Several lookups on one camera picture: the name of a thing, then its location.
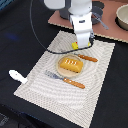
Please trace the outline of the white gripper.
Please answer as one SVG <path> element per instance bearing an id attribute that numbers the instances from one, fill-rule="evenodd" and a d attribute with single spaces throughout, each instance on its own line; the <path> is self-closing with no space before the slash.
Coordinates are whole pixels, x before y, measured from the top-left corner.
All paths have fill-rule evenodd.
<path id="1" fill-rule="evenodd" d="M 70 16 L 70 22 L 73 25 L 74 33 L 77 37 L 78 48 L 88 48 L 93 42 L 94 33 L 91 16 L 91 13 L 82 16 Z"/>

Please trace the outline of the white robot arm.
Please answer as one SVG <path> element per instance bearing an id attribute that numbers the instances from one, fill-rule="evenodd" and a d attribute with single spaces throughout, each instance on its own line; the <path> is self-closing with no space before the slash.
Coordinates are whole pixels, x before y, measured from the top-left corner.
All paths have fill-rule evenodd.
<path id="1" fill-rule="evenodd" d="M 92 37 L 92 0 L 44 0 L 45 5 L 52 10 L 66 8 L 69 21 L 73 25 L 79 48 L 88 46 Z"/>

